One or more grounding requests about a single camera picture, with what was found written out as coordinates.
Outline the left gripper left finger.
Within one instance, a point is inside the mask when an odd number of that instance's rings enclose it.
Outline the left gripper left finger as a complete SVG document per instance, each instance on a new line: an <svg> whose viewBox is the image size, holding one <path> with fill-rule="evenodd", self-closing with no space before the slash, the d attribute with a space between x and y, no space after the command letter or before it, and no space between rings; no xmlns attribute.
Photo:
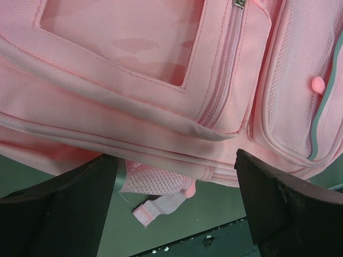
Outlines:
<svg viewBox="0 0 343 257"><path fill-rule="evenodd" d="M118 160L101 155L1 198L1 256L96 256Z"/></svg>

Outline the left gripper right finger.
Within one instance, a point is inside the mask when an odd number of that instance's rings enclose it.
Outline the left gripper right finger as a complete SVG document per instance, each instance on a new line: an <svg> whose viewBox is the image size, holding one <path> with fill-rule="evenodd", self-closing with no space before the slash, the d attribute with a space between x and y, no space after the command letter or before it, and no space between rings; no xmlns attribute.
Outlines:
<svg viewBox="0 0 343 257"><path fill-rule="evenodd" d="M235 169L261 256L342 256L342 193L276 169L239 149Z"/></svg>

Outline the pink student backpack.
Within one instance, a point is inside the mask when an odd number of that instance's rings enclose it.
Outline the pink student backpack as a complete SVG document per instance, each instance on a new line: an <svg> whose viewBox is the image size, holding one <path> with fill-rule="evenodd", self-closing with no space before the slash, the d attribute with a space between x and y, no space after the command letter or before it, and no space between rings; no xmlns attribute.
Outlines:
<svg viewBox="0 0 343 257"><path fill-rule="evenodd" d="M144 226L237 187L236 152L309 179L342 154L342 1L1 1L1 154L108 154Z"/></svg>

